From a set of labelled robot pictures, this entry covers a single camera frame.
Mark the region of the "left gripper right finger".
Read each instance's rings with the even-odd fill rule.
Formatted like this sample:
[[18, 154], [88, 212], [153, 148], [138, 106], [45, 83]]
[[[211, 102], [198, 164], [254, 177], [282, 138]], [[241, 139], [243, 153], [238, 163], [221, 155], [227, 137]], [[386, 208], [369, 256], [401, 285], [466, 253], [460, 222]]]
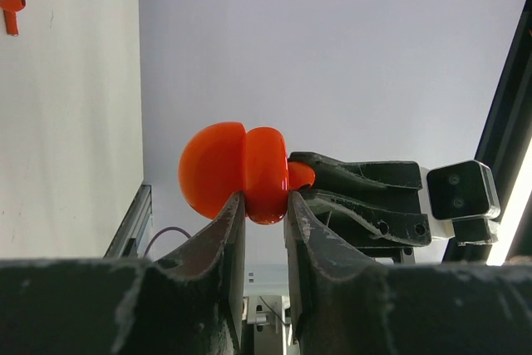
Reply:
[[528, 264], [385, 265], [288, 197], [293, 328], [303, 354], [528, 354]]

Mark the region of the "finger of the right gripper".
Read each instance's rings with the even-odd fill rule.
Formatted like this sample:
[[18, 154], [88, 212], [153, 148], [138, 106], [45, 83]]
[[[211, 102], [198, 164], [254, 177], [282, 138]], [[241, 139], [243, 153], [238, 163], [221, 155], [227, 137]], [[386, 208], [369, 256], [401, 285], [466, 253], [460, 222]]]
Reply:
[[293, 152], [289, 161], [310, 166], [316, 174], [313, 185], [328, 191], [420, 190], [420, 166], [415, 161], [347, 162], [314, 152]]
[[421, 212], [386, 210], [324, 190], [305, 190], [301, 196], [318, 220], [356, 248], [431, 243], [428, 216]]

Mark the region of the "orange charging case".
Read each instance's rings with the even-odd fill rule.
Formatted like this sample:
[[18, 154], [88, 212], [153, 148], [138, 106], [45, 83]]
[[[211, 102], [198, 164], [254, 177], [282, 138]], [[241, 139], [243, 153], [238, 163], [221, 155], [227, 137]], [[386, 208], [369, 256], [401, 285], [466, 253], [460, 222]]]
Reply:
[[247, 131], [230, 121], [204, 128], [185, 146], [177, 176], [186, 202], [206, 218], [213, 219], [239, 192], [256, 224], [276, 224], [287, 212], [286, 144], [272, 127]]

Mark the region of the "orange earbud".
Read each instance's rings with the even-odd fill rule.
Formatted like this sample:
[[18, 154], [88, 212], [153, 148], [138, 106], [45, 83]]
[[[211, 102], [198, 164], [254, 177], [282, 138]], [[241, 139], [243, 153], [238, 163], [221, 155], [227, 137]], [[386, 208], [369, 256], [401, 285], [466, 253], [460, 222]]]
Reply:
[[297, 161], [288, 162], [288, 187], [290, 190], [311, 188], [315, 179], [315, 171], [309, 165]]
[[19, 34], [17, 13], [26, 7], [26, 0], [0, 0], [0, 3], [7, 34], [10, 36], [17, 36]]

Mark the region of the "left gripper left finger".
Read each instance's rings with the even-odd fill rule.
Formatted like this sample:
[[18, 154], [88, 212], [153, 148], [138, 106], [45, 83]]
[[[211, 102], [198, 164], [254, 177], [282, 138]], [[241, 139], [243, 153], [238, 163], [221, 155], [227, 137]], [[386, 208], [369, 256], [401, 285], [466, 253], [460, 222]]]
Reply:
[[2, 353], [238, 353], [244, 228], [244, 197], [236, 193], [157, 261], [2, 261]]

